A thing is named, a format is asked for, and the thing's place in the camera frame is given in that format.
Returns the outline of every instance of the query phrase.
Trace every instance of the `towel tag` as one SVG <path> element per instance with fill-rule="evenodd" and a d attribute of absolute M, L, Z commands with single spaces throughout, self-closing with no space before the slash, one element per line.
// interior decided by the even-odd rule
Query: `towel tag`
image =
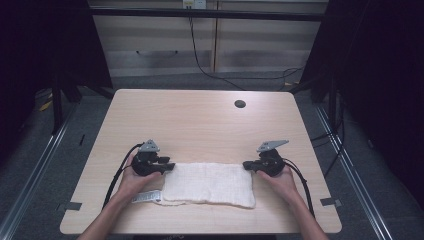
<path fill-rule="evenodd" d="M 159 190 L 153 190 L 149 192 L 143 192 L 137 194 L 133 200 L 132 203 L 138 203 L 138 202 L 160 202 L 161 192 Z"/>

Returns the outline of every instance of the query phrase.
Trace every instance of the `round hole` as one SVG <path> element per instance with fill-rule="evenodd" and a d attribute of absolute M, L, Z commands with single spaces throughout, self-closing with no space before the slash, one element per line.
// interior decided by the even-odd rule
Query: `round hole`
<path fill-rule="evenodd" d="M 246 102 L 243 100 L 237 100 L 234 102 L 234 105 L 236 105 L 238 108 L 244 108 L 246 107 Z"/>

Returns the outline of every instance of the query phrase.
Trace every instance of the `folded towel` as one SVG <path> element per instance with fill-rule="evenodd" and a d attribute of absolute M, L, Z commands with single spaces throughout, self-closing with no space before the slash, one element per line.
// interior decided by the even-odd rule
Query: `folded towel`
<path fill-rule="evenodd" d="M 167 172 L 162 205 L 214 203 L 255 207 L 252 175 L 242 164 L 177 163 Z"/>

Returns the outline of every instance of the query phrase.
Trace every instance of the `metal frame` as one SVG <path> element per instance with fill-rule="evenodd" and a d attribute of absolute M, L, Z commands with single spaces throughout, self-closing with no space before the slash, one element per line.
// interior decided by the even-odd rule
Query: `metal frame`
<path fill-rule="evenodd" d="M 320 22 L 324 19 L 346 18 L 347 16 L 329 16 L 317 13 L 286 13 L 286 12 L 252 12 L 202 9 L 174 8 L 124 8 L 124 7 L 90 7 L 84 8 L 48 8 L 40 7 L 40 12 L 78 13 L 99 16 L 136 16 L 136 17 L 191 17 L 191 18 L 226 18 L 226 19 L 256 19 Z"/>
<path fill-rule="evenodd" d="M 321 120 L 322 125 L 325 128 L 325 131 L 330 137 L 331 143 L 334 147 L 336 153 L 340 151 L 340 163 L 343 166 L 343 169 L 346 172 L 346 175 L 352 184 L 353 189 L 355 190 L 356 196 L 364 208 L 365 214 L 367 215 L 372 227 L 374 228 L 375 233 L 377 234 L 378 239 L 392 240 L 393 237 L 390 234 L 389 228 L 387 227 L 384 218 L 380 214 L 380 211 L 374 204 L 371 196 L 369 195 L 367 189 L 365 188 L 364 183 L 362 182 L 361 177 L 355 169 L 355 165 L 350 159 L 347 151 L 341 147 L 342 142 L 338 135 L 333 134 L 332 128 L 328 123 L 328 116 L 323 107 L 317 107 L 317 114 Z"/>
<path fill-rule="evenodd" d="M 47 144 L 43 154 L 37 162 L 37 165 L 34 167 L 34 170 L 32 171 L 27 182 L 25 183 L 24 188 L 22 189 L 18 198 L 15 200 L 15 203 L 13 204 L 12 208 L 9 210 L 3 222 L 1 223 L 1 240 L 12 239 L 16 229 L 18 228 L 19 223 L 22 220 L 23 215 L 25 214 L 26 209 L 28 208 L 32 200 L 32 197 L 35 194 L 35 191 L 37 190 L 38 185 L 43 179 L 44 173 L 46 172 L 47 167 L 49 166 L 49 163 L 57 147 L 59 146 L 63 136 L 65 135 L 69 119 L 75 112 L 76 106 L 77 104 L 72 105 L 72 108 L 70 109 L 70 112 L 66 117 L 64 123 L 62 124 L 61 128 L 58 129 L 55 135 L 52 135 L 50 137 L 49 143 Z"/>

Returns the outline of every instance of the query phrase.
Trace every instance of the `cable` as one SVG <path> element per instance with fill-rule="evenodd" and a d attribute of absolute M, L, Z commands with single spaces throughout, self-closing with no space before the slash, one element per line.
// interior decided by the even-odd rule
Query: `cable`
<path fill-rule="evenodd" d="M 299 85 L 290 89 L 288 92 L 295 95 L 296 93 L 311 88 L 314 84 L 319 82 L 322 78 L 326 77 L 329 74 L 326 66 L 320 68 L 318 74 L 314 77 L 311 77 L 308 81 L 300 82 Z"/>
<path fill-rule="evenodd" d="M 283 86 L 282 86 L 282 87 L 278 90 L 278 91 L 281 91 L 281 89 L 283 89 L 283 88 L 284 88 L 284 85 L 285 85 L 285 79 L 286 79 L 286 77 L 288 77 L 288 76 L 290 76 L 290 75 L 293 75 L 293 74 L 294 74 L 294 73 L 296 73 L 297 71 L 299 71 L 299 70 L 301 70 L 301 69 L 303 69 L 303 68 L 304 68 L 304 66 L 302 66 L 302 67 L 300 67 L 300 68 L 289 68 L 289 69 L 286 69 L 286 70 L 284 70 L 284 71 L 283 71 L 283 76 L 279 76 L 279 77 L 269 77 L 269 78 L 265 78 L 265 77 L 225 77 L 225 78 L 224 78 L 224 77 L 218 77 L 218 76 L 214 76 L 214 75 L 208 74 L 208 73 L 206 73 L 206 72 L 202 69 L 202 67 L 200 66 L 200 63 L 199 63 L 199 58 L 198 58 L 198 56 L 197 56 L 196 42 L 195 42 L 195 40 L 194 40 L 193 19 L 192 19 L 191 17 L 189 18 L 189 22 L 190 22 L 191 40 L 192 40 L 192 42 L 193 42 L 194 57 L 195 57 L 195 59 L 196 59 L 196 64 L 197 64 L 197 67 L 199 68 L 199 70 L 200 70 L 200 71 L 201 71 L 204 75 L 206 75 L 206 76 L 208 76 L 208 77 L 210 77 L 210 78 L 223 80 L 223 81 L 225 81 L 225 82 L 227 82 L 227 83 L 231 84 L 232 86 L 234 86 L 234 87 L 236 87 L 236 88 L 238 88 L 238 89 L 240 89 L 240 90 L 242 90 L 242 91 L 246 91 L 246 89 L 244 89 L 244 88 L 242 88 L 242 87 L 240 87 L 240 86 L 238 86 L 238 85 L 236 85 L 236 84 L 232 83 L 231 81 L 228 81 L 228 79 L 231 79 L 231 80 L 237 80 L 237 79 L 248 79 L 248 80 L 277 80 L 277 79 L 284 79 Z"/>
<path fill-rule="evenodd" d="M 125 156 L 124 160 L 122 160 L 121 166 L 119 167 L 118 171 L 116 171 L 116 174 L 113 177 L 112 182 L 110 183 L 110 186 L 109 186 L 109 189 L 107 191 L 107 194 L 106 194 L 105 201 L 103 203 L 102 209 L 105 208 L 106 204 L 109 202 L 110 196 L 112 195 L 113 188 L 115 187 L 116 181 L 118 181 L 118 178 L 121 175 L 122 171 L 124 171 L 125 168 L 131 166 L 130 165 L 130 166 L 124 167 L 125 162 L 127 161 L 128 157 L 130 156 L 130 154 L 132 153 L 132 151 L 134 151 L 134 149 L 141 147 L 143 144 L 144 144 L 144 142 L 141 143 L 141 144 L 137 144 L 134 147 L 132 147 L 131 150 Z"/>
<path fill-rule="evenodd" d="M 292 161 L 288 160 L 288 159 L 283 159 L 286 162 L 286 165 L 288 165 L 291 169 L 293 169 L 293 171 L 295 171 L 297 173 L 297 175 L 299 176 L 303 188 L 305 189 L 305 194 L 306 194 L 306 200 L 308 202 L 308 207 L 309 207 L 309 212 L 311 212 L 312 216 L 315 218 L 315 213 L 314 213 L 314 207 L 312 205 L 312 199 L 311 199 L 311 193 L 309 192 L 309 188 L 308 188 L 308 184 L 306 179 L 303 177 L 302 173 L 300 172 L 299 168 L 296 166 L 296 164 L 294 164 Z"/>
<path fill-rule="evenodd" d="M 342 102 L 342 100 L 340 100 L 339 102 L 339 109 L 340 109 L 340 122 L 341 122 L 341 126 L 342 126 L 342 139 L 340 142 L 340 145 L 338 145 L 339 150 L 337 151 L 336 156 L 334 157 L 334 159 L 331 161 L 330 166 L 328 167 L 327 171 L 325 171 L 324 173 L 324 178 L 326 178 L 328 176 L 328 173 L 330 172 L 330 170 L 333 168 L 334 164 L 336 163 L 337 159 L 339 158 L 342 150 L 344 149 L 344 138 L 345 138 L 345 125 L 344 125 L 344 103 Z"/>
<path fill-rule="evenodd" d="M 319 135 L 318 137 L 311 138 L 310 140 L 311 140 L 311 142 L 313 142 L 313 141 L 320 140 L 320 139 L 326 138 L 328 136 L 331 136 L 332 134 L 333 134 L 332 132 L 331 133 L 324 133 L 322 135 Z"/>
<path fill-rule="evenodd" d="M 324 146 L 324 145 L 327 145 L 329 142 L 330 142 L 330 140 L 327 140 L 325 143 L 321 143 L 321 144 L 318 144 L 318 145 L 316 145 L 316 146 L 313 146 L 313 148 L 319 148 L 319 147 L 322 147 L 322 146 Z"/>
<path fill-rule="evenodd" d="M 129 168 L 129 167 L 132 167 L 133 166 L 133 164 L 131 164 L 131 165 L 128 165 L 128 166 L 125 166 L 122 170 L 125 170 L 125 169 L 127 169 L 127 168 Z"/>

